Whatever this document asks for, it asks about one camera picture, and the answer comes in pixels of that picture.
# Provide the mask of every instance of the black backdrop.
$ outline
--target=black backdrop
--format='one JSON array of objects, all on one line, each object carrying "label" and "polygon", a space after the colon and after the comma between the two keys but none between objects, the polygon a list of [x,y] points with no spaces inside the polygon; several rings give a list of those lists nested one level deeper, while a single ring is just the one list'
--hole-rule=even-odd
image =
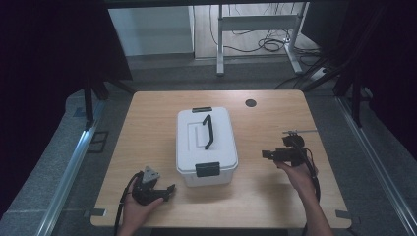
[{"label": "black backdrop", "polygon": [[[382,1],[373,2],[349,3],[339,39],[350,43],[346,51]],[[386,2],[387,11],[359,59],[361,81],[373,94],[370,106],[376,115],[417,159],[417,2]]]},{"label": "black backdrop", "polygon": [[58,127],[66,98],[86,79],[101,82],[98,75],[132,77],[104,5],[34,0],[0,5],[4,213]]}]

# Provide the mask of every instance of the electrical wire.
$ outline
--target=electrical wire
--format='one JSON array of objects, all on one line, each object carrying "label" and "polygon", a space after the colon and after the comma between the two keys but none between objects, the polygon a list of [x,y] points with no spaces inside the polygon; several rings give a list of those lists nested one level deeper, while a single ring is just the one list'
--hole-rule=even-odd
[{"label": "electrical wire", "polygon": [[[236,5],[235,5],[235,10],[236,10],[236,12],[238,12],[238,14],[240,15],[240,12],[237,10],[237,7],[236,7]],[[212,32],[212,22],[211,22],[211,5],[209,6],[209,11],[208,11],[208,14],[209,14],[209,29],[210,29],[210,34],[211,34],[211,38],[212,38],[212,40],[213,40],[213,42],[216,44],[216,45],[218,45],[218,43],[217,43],[217,41],[214,39],[214,34],[213,34],[213,32]],[[249,33],[249,32],[252,32],[253,30],[249,30],[249,31],[244,31],[244,32],[241,32],[241,33],[234,33],[234,34],[246,34],[246,33]],[[270,36],[271,36],[271,32],[272,32],[272,30],[269,30],[268,32],[267,32],[267,35],[265,36],[265,38],[262,38],[262,39],[260,39],[259,41],[258,41],[258,48],[256,48],[256,49],[253,49],[253,50],[242,50],[242,49],[238,49],[238,48],[235,48],[235,47],[231,47],[231,46],[225,46],[225,45],[223,45],[223,47],[224,48],[229,48],[229,49],[232,49],[232,50],[236,50],[236,51],[240,51],[240,52],[244,52],[244,53],[250,53],[250,52],[255,52],[255,51],[258,51],[258,50],[261,50],[261,49],[264,49],[264,50],[266,50],[266,51],[268,51],[268,52],[276,52],[276,51],[279,51],[282,47],[283,47],[283,45],[284,45],[284,41],[282,41],[282,40],[278,40],[278,39],[274,39],[274,38],[270,38]]]},{"label": "electrical wire", "polygon": [[313,73],[315,73],[318,69],[322,68],[324,66],[324,64],[328,61],[327,58],[321,57],[319,60],[317,60],[312,67],[309,68],[309,70],[307,70],[307,72],[303,75],[303,77],[301,77],[292,87],[293,89],[300,89],[301,86],[308,80],[311,78],[311,76],[313,75]]},{"label": "electrical wire", "polygon": [[282,15],[282,10],[284,9],[286,3],[282,3],[281,11],[279,12],[279,15]]},{"label": "electrical wire", "polygon": [[285,81],[283,81],[283,82],[281,82],[281,83],[279,83],[274,89],[279,89],[279,87],[281,87],[281,86],[283,86],[284,84],[286,84],[286,83],[288,83],[288,82],[290,82],[290,81],[293,81],[293,80],[296,80],[296,79],[298,79],[298,78],[300,78],[301,76],[296,76],[296,77],[292,77],[292,78],[289,78],[289,79],[287,79],[287,80],[285,80]]},{"label": "electrical wire", "polygon": [[269,8],[271,8],[272,7],[272,4],[271,3],[269,3],[268,4],[268,7],[264,10],[264,14],[267,12],[267,10],[269,9]]},{"label": "electrical wire", "polygon": [[295,6],[295,2],[292,3],[292,8],[291,8],[291,13],[290,14],[292,14],[292,11],[294,11],[294,6]]},{"label": "electrical wire", "polygon": [[[312,161],[310,162],[310,159],[309,159],[309,157],[303,152],[303,150],[302,150],[302,148],[301,147],[299,147],[298,145],[297,145],[297,143],[296,142],[294,142],[294,141],[292,141],[292,140],[290,140],[291,141],[291,143],[293,144],[293,147],[295,147],[295,149],[297,149],[297,151],[301,154],[301,156],[303,156],[303,158],[304,158],[304,162],[306,163],[306,165],[307,165],[307,168],[309,169],[309,172],[310,172],[310,177],[311,177],[311,180],[312,180],[312,183],[313,183],[313,185],[314,185],[314,187],[315,187],[315,189],[316,189],[316,199],[317,199],[317,201],[318,202],[320,202],[320,198],[321,198],[321,189],[320,189],[320,183],[319,183],[319,179],[317,178],[317,172],[316,172],[316,166],[315,166],[315,164],[314,164],[314,161],[313,161],[313,153],[309,150],[309,149],[307,149],[306,148],[306,150],[310,153],[310,155],[311,155],[311,159],[312,159]],[[307,226],[307,223],[306,223],[306,225],[304,226],[304,229],[303,229],[303,232],[302,232],[302,235],[304,236],[304,235],[306,235],[307,234],[307,231],[308,231],[308,226]]]},{"label": "electrical wire", "polygon": [[300,56],[300,58],[299,58],[300,63],[303,64],[303,65],[305,65],[305,66],[311,67],[314,64],[308,64],[307,62],[303,61],[303,58],[305,58],[305,57],[320,57],[320,56],[318,56],[318,55]]},{"label": "electrical wire", "polygon": [[120,198],[119,207],[117,209],[116,219],[114,221],[114,236],[117,236],[117,231],[119,228],[120,216],[122,214],[123,206],[125,205],[125,199],[128,195],[129,187],[131,186],[132,182],[139,176],[139,173],[136,173],[131,180],[129,181],[128,185],[126,186],[125,190],[123,191],[122,198]]}]

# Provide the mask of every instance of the tabletop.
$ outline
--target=tabletop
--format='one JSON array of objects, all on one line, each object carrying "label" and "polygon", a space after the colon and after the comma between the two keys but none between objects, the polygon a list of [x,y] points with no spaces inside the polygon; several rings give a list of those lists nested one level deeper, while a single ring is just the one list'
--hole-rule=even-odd
[{"label": "tabletop", "polygon": [[[246,105],[248,99],[256,106]],[[239,165],[229,184],[189,188],[176,169],[177,114],[195,107],[224,107],[233,128]],[[175,184],[169,202],[145,227],[302,228],[304,208],[286,174],[262,150],[285,148],[282,132],[316,129],[299,90],[139,91],[132,100],[92,216],[96,226],[114,224],[123,189],[146,166],[160,174],[156,189]],[[332,228],[347,228],[339,218],[346,206],[317,132],[300,134],[319,169],[321,206]]]}]

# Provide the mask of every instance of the human hand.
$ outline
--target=human hand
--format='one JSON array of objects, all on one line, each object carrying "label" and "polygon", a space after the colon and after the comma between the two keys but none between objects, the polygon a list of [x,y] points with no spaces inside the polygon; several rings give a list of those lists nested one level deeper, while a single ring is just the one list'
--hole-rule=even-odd
[{"label": "human hand", "polygon": [[147,206],[142,206],[132,196],[132,190],[138,178],[132,181],[129,186],[129,194],[126,195],[123,207],[123,223],[120,226],[118,236],[131,236],[142,225],[144,225],[149,214],[163,203],[163,198],[159,198]]},{"label": "human hand", "polygon": [[[312,163],[316,173],[318,173],[318,170],[311,159],[310,162]],[[315,197],[316,190],[306,163],[294,167],[289,166],[282,161],[274,161],[273,163],[275,163],[276,167],[285,171],[285,173],[288,175],[288,179],[291,182],[291,185],[298,192],[300,198],[303,199]]]}]

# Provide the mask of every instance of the black handle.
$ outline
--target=black handle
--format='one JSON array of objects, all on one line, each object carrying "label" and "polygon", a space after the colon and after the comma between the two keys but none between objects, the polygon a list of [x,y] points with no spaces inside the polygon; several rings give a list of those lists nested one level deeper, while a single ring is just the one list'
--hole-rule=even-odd
[{"label": "black handle", "polygon": [[203,125],[205,125],[207,121],[208,121],[209,141],[206,144],[205,149],[209,149],[209,146],[214,141],[214,135],[212,133],[212,124],[211,124],[211,116],[210,115],[206,116],[206,119],[203,121]]}]

